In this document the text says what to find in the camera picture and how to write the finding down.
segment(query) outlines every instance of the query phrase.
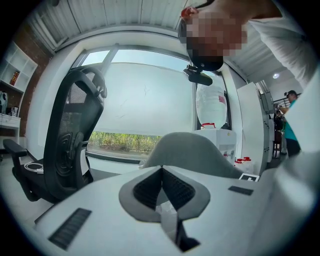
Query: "roller blind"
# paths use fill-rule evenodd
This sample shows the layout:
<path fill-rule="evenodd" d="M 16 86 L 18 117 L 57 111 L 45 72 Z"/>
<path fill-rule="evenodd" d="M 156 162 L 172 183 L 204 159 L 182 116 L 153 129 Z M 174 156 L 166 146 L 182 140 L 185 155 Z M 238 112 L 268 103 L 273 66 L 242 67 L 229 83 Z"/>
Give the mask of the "roller blind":
<path fill-rule="evenodd" d="M 163 136 L 193 130 L 192 84 L 181 72 L 138 63 L 111 63 L 108 96 L 97 132 Z"/>

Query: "black vent grille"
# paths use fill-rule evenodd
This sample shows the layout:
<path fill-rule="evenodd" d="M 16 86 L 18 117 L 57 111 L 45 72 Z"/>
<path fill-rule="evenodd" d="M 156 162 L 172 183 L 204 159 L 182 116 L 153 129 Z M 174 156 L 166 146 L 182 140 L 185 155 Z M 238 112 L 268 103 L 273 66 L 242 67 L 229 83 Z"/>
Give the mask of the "black vent grille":
<path fill-rule="evenodd" d="M 188 183 L 163 169 L 162 187 L 176 211 L 187 204 L 194 196 L 195 189 Z"/>
<path fill-rule="evenodd" d="M 49 238 L 49 241 L 60 247 L 63 250 L 67 250 L 77 233 L 84 225 L 89 215 L 90 210 L 78 208 L 74 213 L 53 233 Z"/>

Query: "office chair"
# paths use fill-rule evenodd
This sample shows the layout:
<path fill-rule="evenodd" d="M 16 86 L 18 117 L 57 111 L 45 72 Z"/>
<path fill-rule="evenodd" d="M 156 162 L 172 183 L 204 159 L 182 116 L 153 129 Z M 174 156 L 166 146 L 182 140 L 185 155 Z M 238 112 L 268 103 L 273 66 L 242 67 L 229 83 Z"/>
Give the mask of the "office chair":
<path fill-rule="evenodd" d="M 27 150 L 11 139 L 3 141 L 12 156 L 12 173 L 29 201 L 43 198 L 56 203 L 93 181 L 86 150 L 106 97 L 105 80 L 98 69 L 70 71 L 55 97 L 43 159 L 25 167 L 19 157 L 26 156 Z M 43 174 L 39 174 L 41 165 Z"/>

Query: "white floor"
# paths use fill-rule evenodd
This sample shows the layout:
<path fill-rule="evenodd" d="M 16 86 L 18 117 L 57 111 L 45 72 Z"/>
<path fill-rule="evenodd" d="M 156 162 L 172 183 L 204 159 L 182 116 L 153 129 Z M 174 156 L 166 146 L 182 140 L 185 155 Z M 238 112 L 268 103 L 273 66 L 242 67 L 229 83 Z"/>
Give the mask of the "white floor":
<path fill-rule="evenodd" d="M 29 156 L 21 158 L 21 164 L 28 162 L 32 162 Z M 20 183 L 12 174 L 13 166 L 14 164 L 10 155 L 4 154 L 0 165 L 0 191 L 13 215 L 21 222 L 33 227 L 35 220 L 48 210 L 52 206 L 52 203 L 43 199 L 30 202 L 22 190 Z"/>

